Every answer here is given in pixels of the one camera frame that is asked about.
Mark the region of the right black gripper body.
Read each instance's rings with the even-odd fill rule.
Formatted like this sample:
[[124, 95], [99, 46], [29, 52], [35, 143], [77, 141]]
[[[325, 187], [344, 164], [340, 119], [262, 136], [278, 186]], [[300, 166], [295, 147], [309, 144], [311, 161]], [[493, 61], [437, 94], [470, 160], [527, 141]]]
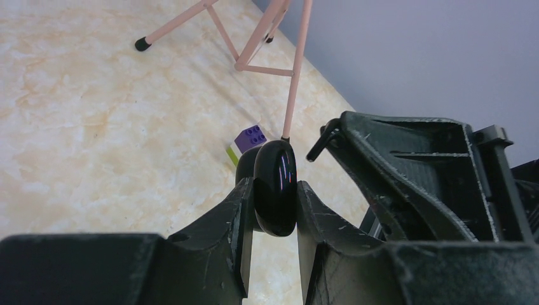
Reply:
[[516, 179], [505, 149], [514, 144], [504, 128], [474, 132], [488, 183], [488, 203], [501, 241], [538, 241], [538, 183]]

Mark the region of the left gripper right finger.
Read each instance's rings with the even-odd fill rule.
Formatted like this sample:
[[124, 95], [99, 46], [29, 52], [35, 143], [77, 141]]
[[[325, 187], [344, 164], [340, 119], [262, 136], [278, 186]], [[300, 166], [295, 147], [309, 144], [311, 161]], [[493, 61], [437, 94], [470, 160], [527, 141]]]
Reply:
[[537, 304], [538, 245], [382, 242], [297, 186], [304, 304]]

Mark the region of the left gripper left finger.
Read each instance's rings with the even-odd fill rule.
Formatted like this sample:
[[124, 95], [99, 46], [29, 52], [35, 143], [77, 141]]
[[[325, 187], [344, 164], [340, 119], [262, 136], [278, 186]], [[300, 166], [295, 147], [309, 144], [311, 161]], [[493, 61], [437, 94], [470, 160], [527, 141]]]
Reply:
[[253, 180], [164, 238], [20, 234], [1, 241], [2, 304], [241, 304], [249, 291]]

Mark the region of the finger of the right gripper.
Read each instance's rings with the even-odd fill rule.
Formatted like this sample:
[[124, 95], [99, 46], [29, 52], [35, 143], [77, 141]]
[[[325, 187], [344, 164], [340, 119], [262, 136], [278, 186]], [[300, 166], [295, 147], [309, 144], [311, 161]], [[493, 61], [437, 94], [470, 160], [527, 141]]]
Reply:
[[498, 241], [469, 125], [346, 111], [324, 134], [388, 241]]

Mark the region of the black earbud charging case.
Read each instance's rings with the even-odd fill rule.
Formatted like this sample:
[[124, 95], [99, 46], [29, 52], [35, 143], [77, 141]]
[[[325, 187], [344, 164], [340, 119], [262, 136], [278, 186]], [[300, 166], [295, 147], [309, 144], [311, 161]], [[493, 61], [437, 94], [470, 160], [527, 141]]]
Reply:
[[253, 229], [271, 236], [289, 236], [297, 221], [297, 166], [294, 150], [286, 140], [272, 140], [243, 153], [236, 166], [237, 182], [254, 180]]

